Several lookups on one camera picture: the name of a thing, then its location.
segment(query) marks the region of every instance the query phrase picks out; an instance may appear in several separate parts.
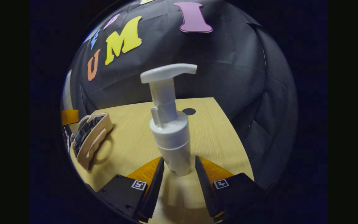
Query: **white pump bottle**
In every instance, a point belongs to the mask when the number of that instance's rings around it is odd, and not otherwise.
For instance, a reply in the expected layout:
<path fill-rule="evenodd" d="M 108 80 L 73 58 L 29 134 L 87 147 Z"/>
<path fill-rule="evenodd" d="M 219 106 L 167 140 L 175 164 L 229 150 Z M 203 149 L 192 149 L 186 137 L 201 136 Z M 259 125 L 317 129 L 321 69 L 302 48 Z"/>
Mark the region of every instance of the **white pump bottle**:
<path fill-rule="evenodd" d="M 165 163 L 177 176 L 190 172 L 189 119 L 176 111 L 173 78 L 182 73 L 195 74 L 197 65 L 172 64 L 140 74 L 142 83 L 150 84 L 154 107 L 150 129 Z"/>

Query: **pink letter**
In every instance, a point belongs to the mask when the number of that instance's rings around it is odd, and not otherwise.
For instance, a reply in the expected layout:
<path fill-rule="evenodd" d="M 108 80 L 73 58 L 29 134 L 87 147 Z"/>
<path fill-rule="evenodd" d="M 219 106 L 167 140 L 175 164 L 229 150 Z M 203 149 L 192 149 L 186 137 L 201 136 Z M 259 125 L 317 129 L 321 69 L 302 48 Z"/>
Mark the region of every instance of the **pink letter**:
<path fill-rule="evenodd" d="M 113 16 L 113 18 L 111 18 L 111 20 L 109 20 L 108 23 L 105 25 L 103 30 L 105 30 L 110 24 L 114 23 L 114 21 L 118 18 L 119 15 L 120 14 L 116 14 L 115 16 Z"/>
<path fill-rule="evenodd" d="M 173 3 L 179 6 L 182 11 L 183 24 L 180 30 L 185 33 L 209 33 L 212 32 L 212 27 L 205 23 L 200 7 L 203 6 L 196 2 L 177 2 Z"/>

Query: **wooden table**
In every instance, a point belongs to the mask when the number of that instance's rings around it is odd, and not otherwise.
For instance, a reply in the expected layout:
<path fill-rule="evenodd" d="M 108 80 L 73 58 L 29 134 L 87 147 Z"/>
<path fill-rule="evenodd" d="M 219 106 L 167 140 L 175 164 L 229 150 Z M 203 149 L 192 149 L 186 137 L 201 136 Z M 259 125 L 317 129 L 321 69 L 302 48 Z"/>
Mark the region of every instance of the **wooden table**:
<path fill-rule="evenodd" d="M 128 175 L 161 156 L 154 142 L 149 121 L 153 102 L 97 110 L 108 112 L 114 127 L 101 143 L 84 170 L 70 150 L 75 168 L 85 183 L 99 191 L 116 174 Z M 153 218 L 149 223 L 213 223 L 194 167 L 195 156 L 202 156 L 233 174 L 244 172 L 254 180 L 250 162 L 236 131 L 214 98 L 176 100 L 177 110 L 196 110 L 189 116 L 191 164 L 189 174 L 177 177 L 165 170 Z"/>

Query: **tan bag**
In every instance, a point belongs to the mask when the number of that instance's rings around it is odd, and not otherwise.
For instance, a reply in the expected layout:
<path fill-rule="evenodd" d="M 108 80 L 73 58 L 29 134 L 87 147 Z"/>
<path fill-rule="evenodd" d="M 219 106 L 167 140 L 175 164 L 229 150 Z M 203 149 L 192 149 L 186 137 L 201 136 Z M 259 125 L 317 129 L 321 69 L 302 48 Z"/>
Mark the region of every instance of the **tan bag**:
<path fill-rule="evenodd" d="M 89 170 L 89 163 L 94 157 L 94 153 L 98 150 L 101 141 L 106 137 L 106 134 L 111 131 L 112 123 L 108 113 L 99 113 L 85 116 L 78 124 L 80 127 L 77 133 L 71 135 L 71 145 L 78 163 L 84 169 Z"/>

